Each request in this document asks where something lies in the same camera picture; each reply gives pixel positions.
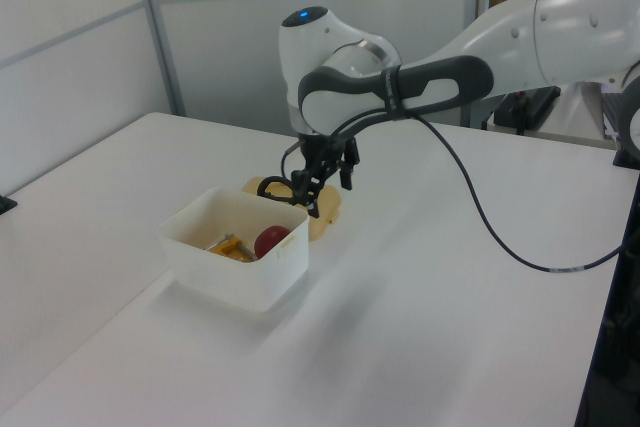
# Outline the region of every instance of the white plastic bin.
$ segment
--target white plastic bin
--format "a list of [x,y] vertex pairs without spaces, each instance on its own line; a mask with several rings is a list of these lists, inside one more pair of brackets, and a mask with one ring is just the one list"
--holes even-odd
[[[206,249],[227,234],[253,248],[267,227],[291,231],[264,257],[243,263]],[[297,207],[252,194],[211,189],[158,228],[164,252],[183,285],[251,312],[269,310],[306,272],[309,219]]]

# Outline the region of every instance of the red fruit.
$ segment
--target red fruit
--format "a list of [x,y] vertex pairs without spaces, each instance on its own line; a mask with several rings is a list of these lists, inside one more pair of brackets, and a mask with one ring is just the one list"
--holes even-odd
[[291,231],[281,225],[272,225],[262,231],[262,233],[256,239],[256,243],[253,246],[253,251],[256,257],[261,259],[267,252],[273,249],[280,243]]

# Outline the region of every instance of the floor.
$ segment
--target floor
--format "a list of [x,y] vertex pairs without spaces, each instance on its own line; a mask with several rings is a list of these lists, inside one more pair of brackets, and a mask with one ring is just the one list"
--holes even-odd
[[[499,102],[473,103],[471,128]],[[640,228],[640,212],[631,228]],[[640,256],[621,259],[575,427],[640,427]]]

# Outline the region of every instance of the white wall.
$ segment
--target white wall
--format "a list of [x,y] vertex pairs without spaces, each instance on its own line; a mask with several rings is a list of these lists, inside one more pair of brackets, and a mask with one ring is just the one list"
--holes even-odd
[[[324,5],[387,37],[405,62],[438,50],[467,22],[466,0],[153,0],[189,117],[292,134],[278,58],[291,12]],[[459,112],[441,114],[459,122]]]
[[0,193],[169,111],[143,0],[0,0]]

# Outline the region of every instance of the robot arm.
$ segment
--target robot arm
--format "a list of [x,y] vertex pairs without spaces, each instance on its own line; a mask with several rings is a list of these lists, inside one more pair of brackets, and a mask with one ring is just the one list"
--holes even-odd
[[290,202],[317,214],[317,195],[337,170],[350,188],[353,138],[368,125],[577,81],[624,89],[621,140],[640,158],[639,33],[639,0],[510,0],[435,54],[401,65],[388,41],[327,9],[295,12],[280,28],[280,58],[306,165],[292,173]]

